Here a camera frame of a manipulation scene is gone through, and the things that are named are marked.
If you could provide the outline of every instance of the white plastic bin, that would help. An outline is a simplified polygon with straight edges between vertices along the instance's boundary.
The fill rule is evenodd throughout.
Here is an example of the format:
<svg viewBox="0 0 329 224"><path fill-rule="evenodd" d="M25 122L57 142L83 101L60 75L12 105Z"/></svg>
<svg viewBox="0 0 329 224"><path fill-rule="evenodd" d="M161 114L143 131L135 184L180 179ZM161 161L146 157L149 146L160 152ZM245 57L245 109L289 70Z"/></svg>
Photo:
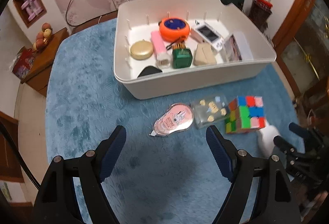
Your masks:
<svg viewBox="0 0 329 224"><path fill-rule="evenodd" d="M223 36L240 31L249 44L253 60L225 62L216 55L216 65L189 68L165 68L162 73L137 77L147 66L156 67L154 55L138 61L129 55L129 47L139 40L151 41L163 18L179 17L190 26L206 21ZM197 42L189 37L186 47L194 53ZM256 26L233 4L220 0L135 0L119 7L114 47L114 75L137 99L148 99L213 86L256 76L276 53Z"/></svg>

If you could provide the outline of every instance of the table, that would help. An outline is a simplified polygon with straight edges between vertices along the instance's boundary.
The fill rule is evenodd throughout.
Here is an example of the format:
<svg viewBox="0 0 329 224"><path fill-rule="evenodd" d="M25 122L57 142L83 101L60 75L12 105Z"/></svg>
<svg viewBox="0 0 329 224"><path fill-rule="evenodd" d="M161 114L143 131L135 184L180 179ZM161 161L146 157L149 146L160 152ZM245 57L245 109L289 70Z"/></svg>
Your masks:
<svg viewBox="0 0 329 224"><path fill-rule="evenodd" d="M288 130L297 123L290 98L272 65L248 80L212 86L149 100L135 99L113 74L116 19L80 31L60 45L50 76L46 102L48 161L56 155L81 156L108 138L117 125L127 141L102 187L120 223L212 223L230 187L206 142L206 129L192 126L167 138L150 137L155 120L175 102L223 93L263 96L265 115L299 151L302 139ZM226 135L236 148L260 157L255 132ZM75 180L83 219L91 223L81 186ZM256 195L253 181L242 217L249 218Z"/></svg>
<svg viewBox="0 0 329 224"><path fill-rule="evenodd" d="M36 56L31 70L26 77L21 80L21 84L27 83L41 95L47 95L48 81L55 55L60 43L68 36L69 34L66 28L52 35L51 41L47 47Z"/></svg>

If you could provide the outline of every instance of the gold compact case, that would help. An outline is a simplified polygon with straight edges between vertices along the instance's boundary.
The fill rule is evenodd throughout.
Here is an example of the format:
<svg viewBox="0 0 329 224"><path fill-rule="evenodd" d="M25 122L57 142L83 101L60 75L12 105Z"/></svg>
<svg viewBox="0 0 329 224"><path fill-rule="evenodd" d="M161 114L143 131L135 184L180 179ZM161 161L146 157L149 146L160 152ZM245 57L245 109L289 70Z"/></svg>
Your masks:
<svg viewBox="0 0 329 224"><path fill-rule="evenodd" d="M139 61L151 57L152 54L153 54L153 44L145 40L141 40L133 43L133 45L130 48L131 57Z"/></svg>

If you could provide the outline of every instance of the metal screw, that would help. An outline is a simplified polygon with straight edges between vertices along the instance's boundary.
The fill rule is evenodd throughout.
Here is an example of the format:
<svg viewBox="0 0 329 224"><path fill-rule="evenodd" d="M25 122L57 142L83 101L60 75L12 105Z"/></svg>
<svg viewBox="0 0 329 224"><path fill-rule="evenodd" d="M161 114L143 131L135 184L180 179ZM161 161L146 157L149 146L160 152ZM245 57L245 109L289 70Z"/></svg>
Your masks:
<svg viewBox="0 0 329 224"><path fill-rule="evenodd" d="M272 158L273 161L276 161L276 162L277 162L278 160L280 160L280 159L279 159L279 156L277 156L277 155L275 155L275 154L272 155L271 158Z"/></svg>
<svg viewBox="0 0 329 224"><path fill-rule="evenodd" d="M238 150L237 153L240 156L246 156L247 155L247 152L245 150L243 150L243 149Z"/></svg>
<svg viewBox="0 0 329 224"><path fill-rule="evenodd" d="M55 162L55 163L59 163L60 160L61 160L61 156L58 155L58 156L55 156L55 157L54 157L54 162Z"/></svg>
<svg viewBox="0 0 329 224"><path fill-rule="evenodd" d="M88 156L88 157L92 157L94 155L95 155L95 151L92 149L86 152L86 156Z"/></svg>

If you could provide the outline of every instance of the tiled floor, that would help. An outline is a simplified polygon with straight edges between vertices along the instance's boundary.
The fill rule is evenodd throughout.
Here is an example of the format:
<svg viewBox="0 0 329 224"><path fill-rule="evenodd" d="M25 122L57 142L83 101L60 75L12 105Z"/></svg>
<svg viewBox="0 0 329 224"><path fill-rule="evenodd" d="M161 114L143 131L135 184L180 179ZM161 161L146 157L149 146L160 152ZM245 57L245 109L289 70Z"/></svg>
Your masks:
<svg viewBox="0 0 329 224"><path fill-rule="evenodd" d="M291 99L292 90L277 63L273 64ZM15 115L19 119L19 151L35 178L41 183L48 168L45 140L46 98L29 87L21 85ZM23 172L26 188L32 203L37 189Z"/></svg>

